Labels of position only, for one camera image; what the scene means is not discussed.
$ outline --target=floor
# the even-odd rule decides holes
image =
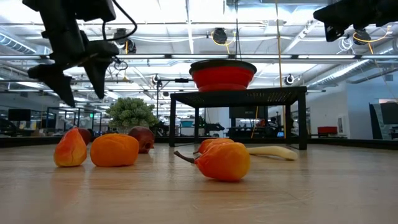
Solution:
[[[0,149],[8,223],[396,223],[398,152],[310,145],[291,162],[252,156],[239,183],[205,178],[165,144],[131,167],[56,168],[55,146]],[[178,147],[192,155],[194,146]]]

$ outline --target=desk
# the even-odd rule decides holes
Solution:
[[[298,101],[299,149],[307,149],[307,122],[305,94],[307,87],[265,88],[238,91],[212,91],[171,94],[170,130],[175,129],[177,101],[195,109],[194,141],[199,143],[199,108],[216,108],[232,106],[285,106],[286,120],[290,120],[290,106]],[[291,130],[286,122],[286,129]],[[291,143],[292,134],[286,133],[285,143]],[[175,133],[170,132],[170,147],[175,147]]]

